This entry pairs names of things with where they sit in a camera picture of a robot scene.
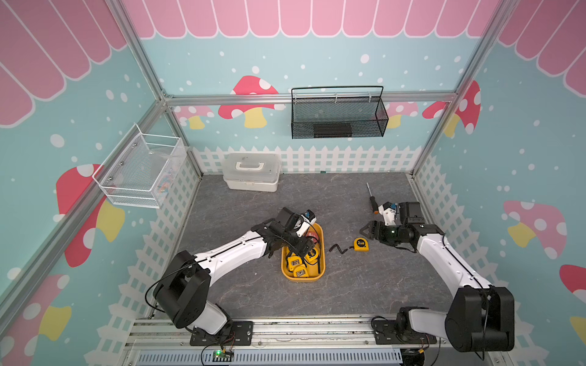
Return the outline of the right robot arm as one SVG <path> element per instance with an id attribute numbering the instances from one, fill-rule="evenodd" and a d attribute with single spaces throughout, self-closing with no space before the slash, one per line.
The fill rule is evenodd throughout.
<path id="1" fill-rule="evenodd" d="M 445 233 L 429 224 L 417 202 L 382 205 L 370 200 L 380 221 L 360 233 L 368 240 L 423 256 L 450 290 L 447 312 L 403 307 L 392 321 L 401 341 L 416 334 L 447 340 L 458 352 L 509 352 L 515 343 L 514 296 L 474 270 L 449 243 Z"/>

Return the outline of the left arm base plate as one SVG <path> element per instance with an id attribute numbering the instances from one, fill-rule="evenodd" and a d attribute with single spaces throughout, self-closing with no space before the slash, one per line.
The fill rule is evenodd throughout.
<path id="1" fill-rule="evenodd" d="M 252 343 L 254 323 L 251 321 L 229 320 L 217 334 L 210 334 L 204 329 L 190 330 L 190 346 L 250 346 Z"/>

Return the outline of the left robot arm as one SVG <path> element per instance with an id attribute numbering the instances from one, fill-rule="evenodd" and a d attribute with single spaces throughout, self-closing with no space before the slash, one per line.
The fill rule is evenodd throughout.
<path id="1" fill-rule="evenodd" d="M 211 286 L 241 265 L 271 256 L 283 247 L 305 257 L 315 247 L 306 236 L 315 222 L 311 210 L 299 214 L 284 207 L 276 218 L 253 226 L 216 249 L 175 254 L 161 279 L 146 291 L 158 303 L 151 307 L 166 314 L 178 329 L 202 331 L 211 336 L 229 334 L 231 318 L 208 301 Z"/>

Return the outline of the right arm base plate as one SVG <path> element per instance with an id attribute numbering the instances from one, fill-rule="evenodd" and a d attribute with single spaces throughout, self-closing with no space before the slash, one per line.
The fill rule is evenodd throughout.
<path id="1" fill-rule="evenodd" d="M 419 345 L 423 348 L 437 344 L 434 335 L 415 332 L 409 328 L 403 328 L 396 320 L 388 320 L 384 317 L 374 317 L 370 321 L 375 343 L 381 345 Z"/>

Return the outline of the yellow storage tray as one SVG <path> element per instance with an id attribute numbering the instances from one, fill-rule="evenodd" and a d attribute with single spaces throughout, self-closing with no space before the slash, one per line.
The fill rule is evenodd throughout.
<path id="1" fill-rule="evenodd" d="M 315 265 L 309 265 L 305 262 L 305 257 L 302 258 L 303 262 L 307 269 L 308 269 L 308 278 L 295 278 L 293 275 L 293 271 L 289 271 L 287 268 L 287 261 L 286 259 L 289 256 L 297 256 L 293 252 L 291 252 L 287 247 L 282 249 L 281 254 L 281 270 L 282 274 L 292 282 L 315 282 L 320 279 L 326 270 L 326 260 L 325 260 L 325 244 L 324 244 L 324 232 L 319 224 L 314 224 L 313 227 L 308 230 L 308 232 L 315 232 L 320 237 L 320 242 L 318 244 L 314 244 L 314 247 L 318 247 L 320 249 L 320 260 Z"/>

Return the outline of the yellow tape measure with strap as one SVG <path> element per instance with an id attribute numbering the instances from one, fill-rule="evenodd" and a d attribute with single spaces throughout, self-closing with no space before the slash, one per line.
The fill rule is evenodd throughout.
<path id="1" fill-rule="evenodd" d="M 329 248 L 328 252 L 332 253 L 332 251 L 337 250 L 338 253 L 340 253 L 341 255 L 349 252 L 349 251 L 354 251 L 354 252 L 359 252 L 359 253 L 367 253 L 369 251 L 369 243 L 365 238 L 359 237 L 356 238 L 353 241 L 353 244 L 351 246 L 349 246 L 348 248 L 343 249 L 339 244 L 334 244 L 332 245 L 331 248 Z"/>

